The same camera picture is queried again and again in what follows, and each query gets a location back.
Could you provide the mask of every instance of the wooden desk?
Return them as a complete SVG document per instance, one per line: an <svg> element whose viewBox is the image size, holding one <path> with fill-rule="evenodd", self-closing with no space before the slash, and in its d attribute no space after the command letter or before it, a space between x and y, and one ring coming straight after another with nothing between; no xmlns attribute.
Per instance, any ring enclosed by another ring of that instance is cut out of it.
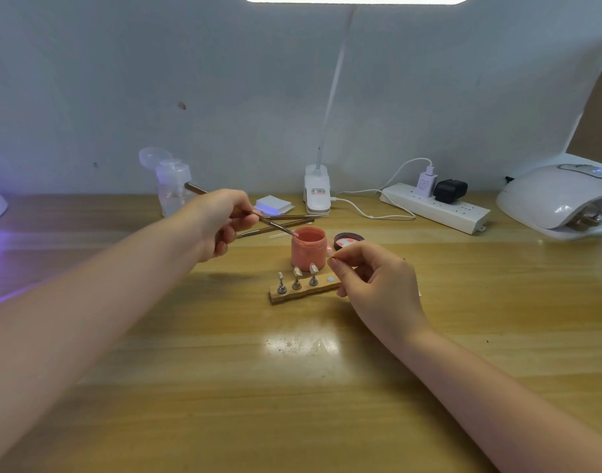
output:
<svg viewBox="0 0 602 473"><path fill-rule="evenodd" d="M494 209L486 233L369 221L342 203L317 225L408 258L436 327L602 431L602 237L551 241L498 212L492 195L468 200ZM0 296L155 219L154 197L13 199L0 219ZM290 272L289 239L268 235L199 265L0 472L493 470L346 301L332 292L271 306L278 270Z"/></svg>

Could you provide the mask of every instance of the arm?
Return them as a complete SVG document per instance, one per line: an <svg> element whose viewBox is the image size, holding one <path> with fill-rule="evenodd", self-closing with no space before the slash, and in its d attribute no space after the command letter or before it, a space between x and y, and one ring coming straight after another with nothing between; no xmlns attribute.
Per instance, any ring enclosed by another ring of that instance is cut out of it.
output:
<svg viewBox="0 0 602 473"><path fill-rule="evenodd" d="M602 472L601 435L432 329L406 261L358 243L330 266L343 281L339 295L501 472Z"/></svg>
<svg viewBox="0 0 602 473"><path fill-rule="evenodd" d="M241 191L198 197L76 269L0 303L0 456L195 266L257 216Z"/></svg>

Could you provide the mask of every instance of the desk lamp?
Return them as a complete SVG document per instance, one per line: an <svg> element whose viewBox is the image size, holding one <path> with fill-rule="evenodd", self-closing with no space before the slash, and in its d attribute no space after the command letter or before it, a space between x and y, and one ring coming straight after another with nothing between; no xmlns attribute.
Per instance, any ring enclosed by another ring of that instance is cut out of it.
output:
<svg viewBox="0 0 602 473"><path fill-rule="evenodd" d="M314 3L314 4L341 4L350 5L351 9L348 12L345 23L344 37L341 44L338 61L336 63L336 71L334 72L334 80L332 81L332 89L329 93L328 108L323 119L321 138L319 139L319 151L316 164L312 164L305 168L305 189L304 202L308 214L329 214L331 209L330 201L330 185L328 168L322 164L323 162L323 146L325 144L325 134L328 127L329 111L331 111L334 95L338 86L341 68L343 67L343 59L347 39L352 27L353 17L356 13L358 5L458 5L466 0L247 0L254 3Z"/></svg>

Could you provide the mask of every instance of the pink jar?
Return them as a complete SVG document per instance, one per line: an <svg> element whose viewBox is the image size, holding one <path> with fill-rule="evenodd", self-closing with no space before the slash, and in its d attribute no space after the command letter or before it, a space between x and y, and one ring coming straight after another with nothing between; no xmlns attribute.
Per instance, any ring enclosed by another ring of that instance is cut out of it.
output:
<svg viewBox="0 0 602 473"><path fill-rule="evenodd" d="M310 264L319 269L325 267L328 257L328 236L325 231L314 226L299 227L298 237L292 238L292 265L310 272Z"/></svg>

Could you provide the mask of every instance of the jar lid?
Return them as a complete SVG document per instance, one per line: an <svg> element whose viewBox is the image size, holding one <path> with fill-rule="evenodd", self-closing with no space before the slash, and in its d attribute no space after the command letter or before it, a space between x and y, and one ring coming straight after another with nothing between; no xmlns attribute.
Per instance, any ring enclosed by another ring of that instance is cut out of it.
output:
<svg viewBox="0 0 602 473"><path fill-rule="evenodd" d="M334 250L341 250L343 247L363 241L365 238L352 232L342 232L334 237Z"/></svg>

